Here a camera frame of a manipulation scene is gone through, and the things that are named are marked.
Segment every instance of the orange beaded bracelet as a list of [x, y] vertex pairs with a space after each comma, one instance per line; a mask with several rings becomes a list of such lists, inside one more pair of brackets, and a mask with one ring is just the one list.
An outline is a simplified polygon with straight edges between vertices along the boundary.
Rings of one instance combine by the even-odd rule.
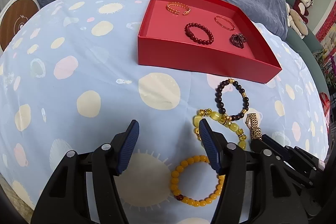
[[205, 206], [206, 204], [211, 204], [213, 200], [217, 198], [217, 196], [221, 195], [223, 184], [224, 184], [224, 179], [225, 175], [218, 176], [219, 179], [219, 184], [216, 187], [216, 190], [214, 193], [210, 194], [210, 196], [206, 199], [202, 200], [193, 200], [191, 198], [188, 198], [186, 196], [181, 195], [181, 191], [179, 190], [179, 175], [184, 171], [184, 168], [186, 168], [188, 165], [191, 165], [195, 162], [206, 162], [210, 163], [209, 159], [205, 155], [196, 155], [191, 158], [188, 158], [187, 160], [181, 161], [181, 165], [178, 165], [173, 172], [171, 172], [171, 185], [170, 185], [170, 190], [173, 192], [173, 195], [175, 198], [179, 201], [182, 201], [183, 203], [186, 203], [188, 205], [198, 207], [198, 206]]

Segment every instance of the red beaded bracelet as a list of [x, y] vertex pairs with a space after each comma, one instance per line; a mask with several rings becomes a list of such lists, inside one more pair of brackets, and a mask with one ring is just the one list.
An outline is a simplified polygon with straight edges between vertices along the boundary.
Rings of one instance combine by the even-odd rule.
[[[200, 28], [202, 29], [203, 31], [206, 32], [206, 34], [208, 35], [209, 37], [209, 40], [202, 40], [202, 39], [198, 39], [197, 37], [195, 37], [195, 35], [193, 34], [193, 32], [191, 32], [191, 30], [189, 29], [190, 27], [197, 27], [197, 28]], [[213, 42], [213, 35], [212, 33], [210, 32], [210, 30], [208, 30], [208, 28], [204, 27], [203, 25], [201, 24], [198, 24], [198, 23], [189, 23], [185, 26], [185, 34], [191, 39], [193, 40], [194, 42], [198, 43], [198, 44], [203, 44], [203, 45], [209, 45], [209, 44], [212, 44]]]

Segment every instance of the bracelet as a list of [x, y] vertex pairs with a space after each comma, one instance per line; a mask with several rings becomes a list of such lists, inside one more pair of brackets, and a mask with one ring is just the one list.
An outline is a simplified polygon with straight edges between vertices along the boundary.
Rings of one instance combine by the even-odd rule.
[[[191, 32], [191, 30], [189, 29], [190, 27], [197, 27], [197, 28], [200, 28], [201, 30], [205, 31], [206, 34], [209, 37], [209, 40], [202, 40], [202, 39], [198, 39], [197, 37], [195, 37], [194, 34], [193, 34], [193, 32]], [[193, 40], [194, 42], [196, 42], [198, 44], [209, 45], [209, 44], [212, 44], [212, 42], [213, 42], [213, 35], [212, 35], [212, 33], [210, 32], [210, 30], [208, 30], [208, 28], [204, 27], [201, 24], [198, 24], [198, 23], [189, 23], [189, 24], [187, 24], [185, 26], [184, 30], [185, 30], [185, 34], [191, 40]]]
[[169, 2], [169, 3], [167, 4], [166, 9], [167, 9], [169, 12], [171, 12], [171, 13], [173, 13], [173, 14], [175, 14], [175, 15], [178, 15], [178, 14], [180, 13], [180, 11], [174, 10], [174, 9], [172, 9], [170, 6], [178, 6], [178, 7], [182, 7], [182, 8], [184, 8], [184, 9], [186, 9], [186, 11], [183, 12], [183, 15], [184, 15], [184, 16], [186, 16], [186, 15], [188, 15], [188, 14], [190, 13], [190, 8], [189, 8], [189, 6], [187, 6], [187, 5], [185, 5], [185, 4], [182, 4], [182, 3], [179, 3], [179, 2]]
[[263, 135], [261, 134], [261, 129], [258, 127], [258, 119], [256, 113], [250, 113], [246, 118], [246, 125], [251, 131], [251, 140], [254, 139], [263, 139]]
[[216, 96], [215, 102], [217, 103], [217, 107], [219, 108], [218, 112], [220, 114], [225, 114], [226, 109], [224, 108], [224, 104], [222, 103], [222, 90], [224, 89], [226, 85], [229, 85], [229, 84], [232, 84], [233, 86], [235, 86], [236, 89], [239, 91], [239, 93], [243, 97], [243, 109], [237, 115], [231, 115], [232, 121], [238, 121], [241, 118], [243, 118], [244, 114], [249, 110], [248, 106], [250, 105], [250, 103], [249, 103], [249, 98], [246, 96], [245, 90], [242, 89], [242, 86], [239, 85], [237, 81], [231, 78], [228, 80], [222, 81], [218, 85], [218, 88], [216, 89], [217, 92], [215, 93], [215, 96]]
[[[222, 24], [217, 20], [217, 18], [221, 18], [221, 19], [225, 20], [226, 22], [230, 23], [231, 26], [232, 26], [232, 29], [229, 29], [228, 27], [222, 25]], [[220, 25], [222, 28], [224, 28], [224, 29], [226, 29], [226, 30], [228, 30], [228, 31], [233, 31], [233, 30], [235, 29], [235, 26], [234, 26], [230, 21], [228, 21], [226, 18], [223, 18], [223, 17], [221, 17], [221, 16], [215, 16], [215, 21], [217, 22], [218, 25]]]
[[211, 119], [218, 121], [220, 124], [224, 125], [225, 127], [231, 129], [233, 132], [235, 132], [238, 137], [240, 142], [238, 143], [238, 146], [245, 150], [246, 148], [246, 135], [244, 133], [244, 130], [242, 128], [239, 128], [239, 125], [231, 121], [231, 117], [228, 116], [226, 113], [225, 114], [220, 114], [216, 111], [212, 111], [211, 109], [200, 109], [198, 111], [198, 115], [194, 117], [194, 125], [195, 129], [194, 132], [197, 135], [197, 138], [199, 141], [202, 141], [201, 136], [200, 136], [200, 129], [199, 129], [199, 124], [200, 121], [202, 120], [203, 117], [209, 116]]
[[244, 48], [244, 43], [247, 41], [246, 37], [239, 33], [239, 34], [233, 34], [230, 37], [230, 42], [233, 46], [236, 46], [238, 48]]
[[170, 190], [173, 192], [173, 195], [178, 201], [182, 201], [183, 203], [186, 203], [188, 205], [198, 207], [198, 206], [205, 206], [206, 204], [211, 204], [213, 200], [217, 198], [217, 196], [221, 195], [222, 188], [224, 185], [224, 179], [225, 175], [218, 176], [219, 184], [216, 186], [216, 190], [214, 193], [210, 194], [208, 198], [202, 199], [200, 201], [193, 200], [192, 198], [188, 198], [186, 196], [181, 195], [181, 191], [179, 190], [179, 175], [184, 171], [184, 168], [186, 168], [188, 165], [192, 165], [195, 162], [206, 162], [209, 163], [209, 159], [205, 155], [196, 155], [191, 158], [188, 158], [187, 160], [181, 161], [181, 165], [177, 166], [176, 169], [171, 172], [171, 185]]

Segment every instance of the plush toy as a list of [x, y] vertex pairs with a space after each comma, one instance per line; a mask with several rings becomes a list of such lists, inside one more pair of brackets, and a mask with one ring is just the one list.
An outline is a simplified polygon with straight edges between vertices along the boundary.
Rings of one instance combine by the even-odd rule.
[[309, 12], [307, 8], [312, 6], [313, 2], [314, 0], [295, 0], [293, 9], [301, 16], [305, 24], [308, 23], [306, 16], [309, 15]]

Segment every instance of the red patterned fabric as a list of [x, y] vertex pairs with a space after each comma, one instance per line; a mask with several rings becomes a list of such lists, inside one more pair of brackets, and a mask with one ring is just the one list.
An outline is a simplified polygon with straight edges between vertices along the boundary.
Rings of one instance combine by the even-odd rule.
[[331, 9], [331, 12], [328, 15], [327, 19], [325, 20], [322, 27], [316, 34], [316, 38], [318, 41], [321, 42], [326, 37], [332, 25], [335, 23], [335, 21], [336, 21], [336, 2], [333, 8]]
[[324, 93], [320, 93], [320, 99], [323, 106], [323, 112], [325, 116], [325, 123], [327, 124], [327, 131], [329, 132], [329, 120], [330, 120], [330, 100], [328, 96]]

